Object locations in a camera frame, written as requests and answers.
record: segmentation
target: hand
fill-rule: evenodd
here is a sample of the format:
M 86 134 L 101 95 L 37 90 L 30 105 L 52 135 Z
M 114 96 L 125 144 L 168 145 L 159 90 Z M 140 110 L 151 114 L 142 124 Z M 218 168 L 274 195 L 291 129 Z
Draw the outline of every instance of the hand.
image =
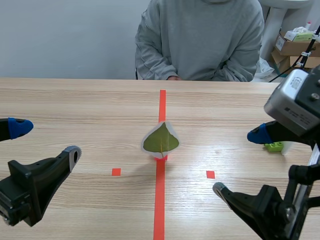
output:
M 180 78 L 179 76 L 170 76 L 168 78 L 169 81 L 182 81 L 182 78 Z

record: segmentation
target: sleeve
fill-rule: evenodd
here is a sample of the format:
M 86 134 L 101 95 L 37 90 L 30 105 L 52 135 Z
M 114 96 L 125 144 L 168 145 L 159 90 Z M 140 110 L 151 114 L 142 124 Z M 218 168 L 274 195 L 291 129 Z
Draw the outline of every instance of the sleeve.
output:
M 250 22 L 248 30 L 223 68 L 214 74 L 213 81 L 251 82 L 254 79 L 264 26 L 264 18 L 260 11 Z
M 145 80 L 167 80 L 177 70 L 162 55 L 161 21 L 158 0 L 152 0 L 142 14 L 135 37 L 135 67 Z

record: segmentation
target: table surface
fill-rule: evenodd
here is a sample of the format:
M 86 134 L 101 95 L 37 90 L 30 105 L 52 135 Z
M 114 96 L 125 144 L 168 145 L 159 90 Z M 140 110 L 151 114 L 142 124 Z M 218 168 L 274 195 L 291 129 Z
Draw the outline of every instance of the table surface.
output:
M 212 191 L 216 182 L 256 195 L 262 185 L 283 195 L 288 170 L 306 165 L 309 147 L 286 156 L 247 141 L 272 119 L 263 106 L 277 83 L 0 78 L 0 118 L 31 120 L 28 135 L 0 144 L 0 179 L 7 162 L 55 157 L 77 145 L 82 157 L 34 227 L 0 222 L 10 240 L 151 240 L 156 163 L 141 152 L 158 123 L 159 91 L 167 90 L 167 120 L 182 145 L 169 156 L 165 177 L 166 240 L 258 240 Z M 111 176 L 121 168 L 120 177 Z M 207 179 L 215 171 L 216 179 Z M 312 195 L 320 195 L 316 188 Z M 311 210 L 302 240 L 317 239 L 319 210 Z

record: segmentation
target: gray hoodie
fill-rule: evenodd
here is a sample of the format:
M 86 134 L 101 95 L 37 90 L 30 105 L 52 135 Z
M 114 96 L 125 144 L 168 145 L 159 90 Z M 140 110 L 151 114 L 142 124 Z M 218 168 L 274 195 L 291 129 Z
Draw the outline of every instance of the gray hoodie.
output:
M 135 37 L 136 67 L 147 80 L 249 82 L 263 29 L 258 0 L 151 0 Z

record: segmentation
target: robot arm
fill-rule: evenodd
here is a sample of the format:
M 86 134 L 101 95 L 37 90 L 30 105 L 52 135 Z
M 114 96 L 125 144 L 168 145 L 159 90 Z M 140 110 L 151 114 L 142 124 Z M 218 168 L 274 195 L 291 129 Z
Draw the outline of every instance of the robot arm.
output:
M 310 208 L 320 197 L 309 198 L 320 180 L 320 66 L 310 74 L 293 71 L 264 106 L 276 121 L 262 124 L 247 138 L 256 144 L 290 141 L 310 145 L 309 166 L 293 165 L 284 199 L 276 187 L 264 185 L 256 196 L 230 191 L 216 183 L 213 191 L 263 240 L 298 240 Z
M 28 120 L 0 119 L 0 141 L 22 137 L 32 128 Z M 8 162 L 10 176 L 0 181 L 0 216 L 5 223 L 15 226 L 24 220 L 32 227 L 39 222 L 80 157 L 81 149 L 69 146 L 57 157 L 30 165 Z

